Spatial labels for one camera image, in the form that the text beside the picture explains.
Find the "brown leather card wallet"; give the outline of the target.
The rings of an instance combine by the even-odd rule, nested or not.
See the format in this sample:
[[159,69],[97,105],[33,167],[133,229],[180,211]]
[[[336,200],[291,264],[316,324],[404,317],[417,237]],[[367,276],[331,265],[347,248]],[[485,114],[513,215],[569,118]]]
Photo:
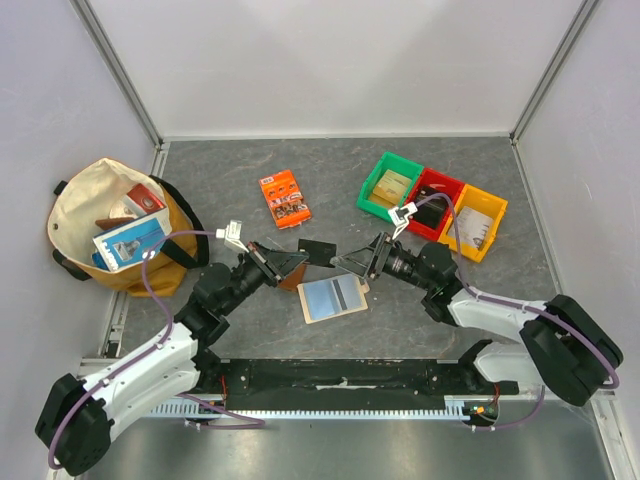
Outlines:
[[298,285],[304,280],[306,269],[306,264],[299,265],[291,274],[279,283],[278,287],[288,292],[296,292]]

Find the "dark credit card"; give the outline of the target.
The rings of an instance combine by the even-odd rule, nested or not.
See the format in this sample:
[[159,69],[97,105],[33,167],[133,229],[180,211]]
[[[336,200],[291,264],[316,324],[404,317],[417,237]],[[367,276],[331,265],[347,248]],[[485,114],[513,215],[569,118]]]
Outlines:
[[305,263],[311,266],[333,268],[332,259],[337,254],[337,245],[317,240],[300,239],[298,250],[308,255]]

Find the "beige card holder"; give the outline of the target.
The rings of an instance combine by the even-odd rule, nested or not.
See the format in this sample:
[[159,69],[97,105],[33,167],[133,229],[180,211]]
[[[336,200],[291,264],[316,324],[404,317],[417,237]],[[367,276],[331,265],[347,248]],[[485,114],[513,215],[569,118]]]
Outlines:
[[343,274],[297,286],[307,325],[368,309],[369,285],[353,274]]

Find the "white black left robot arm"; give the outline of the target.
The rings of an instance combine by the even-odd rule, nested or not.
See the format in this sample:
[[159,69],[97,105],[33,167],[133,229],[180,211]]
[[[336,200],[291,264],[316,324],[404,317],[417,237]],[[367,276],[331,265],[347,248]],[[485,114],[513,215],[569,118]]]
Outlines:
[[209,348],[228,329],[228,316],[261,286],[277,287],[308,257],[250,243],[235,267],[208,265],[187,303],[142,346],[83,379],[67,373],[56,380],[35,426],[50,468],[81,475],[153,407],[193,388],[215,389],[219,359]]

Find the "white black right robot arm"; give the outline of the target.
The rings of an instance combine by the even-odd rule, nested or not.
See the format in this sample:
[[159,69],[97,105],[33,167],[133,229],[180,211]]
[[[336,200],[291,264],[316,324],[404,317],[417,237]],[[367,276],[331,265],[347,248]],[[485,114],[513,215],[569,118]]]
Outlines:
[[364,280],[386,274],[419,287],[432,320],[508,339],[506,345],[483,343],[458,368],[459,384],[469,393],[513,381],[544,386],[561,400],[582,406],[597,391],[619,384],[622,350],[570,296],[524,301],[482,292],[463,282],[447,246],[427,243],[412,254],[387,233],[330,263]]

